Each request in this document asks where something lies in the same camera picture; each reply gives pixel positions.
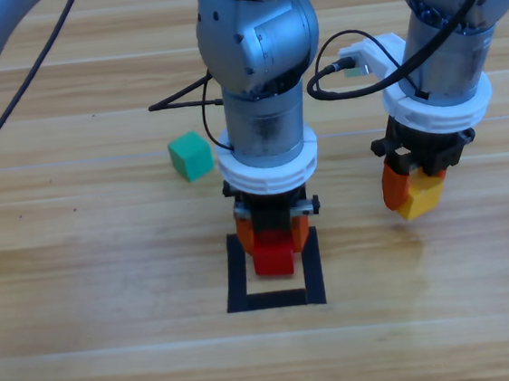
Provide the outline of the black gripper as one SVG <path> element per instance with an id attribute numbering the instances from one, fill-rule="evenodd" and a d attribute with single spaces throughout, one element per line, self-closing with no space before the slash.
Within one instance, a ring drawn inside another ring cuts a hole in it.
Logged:
<path id="1" fill-rule="evenodd" d="M 302 252 L 308 239 L 309 216 L 320 212 L 317 195 L 307 197 L 306 185 L 279 195 L 248 194 L 223 183 L 223 196 L 233 197 L 237 239 L 244 251 L 254 253 L 255 237 L 265 232 L 287 232 L 293 237 L 293 251 Z"/>
<path id="2" fill-rule="evenodd" d="M 389 117 L 385 137 L 373 140 L 371 151 L 384 157 L 381 177 L 385 206 L 398 210 L 408 199 L 409 173 L 416 168 L 424 176 L 444 180 L 448 167 L 457 165 L 464 147 L 475 139 L 472 128 L 451 134 L 431 134 L 404 126 Z"/>

